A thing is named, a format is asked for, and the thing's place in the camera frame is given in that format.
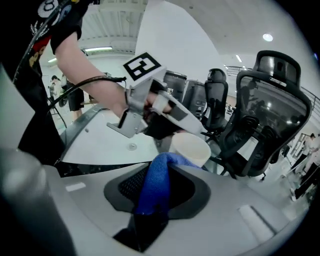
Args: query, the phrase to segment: black cloth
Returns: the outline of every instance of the black cloth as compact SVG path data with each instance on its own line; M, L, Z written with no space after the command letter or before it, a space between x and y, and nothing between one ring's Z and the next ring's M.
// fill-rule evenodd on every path
M34 34L61 1L33 0L3 3L2 10L6 10L10 15L5 16L5 24L1 26L1 34L4 36L1 44L6 49L1 52L1 61L11 79ZM34 43L15 82L23 98L35 110L19 148L34 155L43 164L53 165L61 156L64 144L55 128L52 116L40 114L48 107L48 102L39 59L50 39L52 50L55 52L60 43L73 32L77 32L78 39L81 37L82 17L87 11L89 2L89 0L81 0L79 3L70 1L57 13Z
M72 88L74 85L67 81L66 89ZM80 108L83 108L84 105L81 105L85 101L84 91L80 88L76 89L74 92L68 94L68 102L70 111L78 111Z
M303 160L305 160L307 157L306 154L301 154L301 156L298 158L298 160L294 163L294 165L291 167L291 170L293 170L294 168L296 168Z
M315 163L312 163L306 175L302 177L300 187L294 191L296 199L301 197L312 184L316 184L319 174L320 168Z

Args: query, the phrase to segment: blue towel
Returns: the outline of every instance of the blue towel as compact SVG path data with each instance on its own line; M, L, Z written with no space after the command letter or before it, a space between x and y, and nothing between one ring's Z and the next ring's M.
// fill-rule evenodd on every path
M169 211L170 178L168 163L199 168L188 159L175 153L161 153L151 163L140 193L136 214L151 215Z

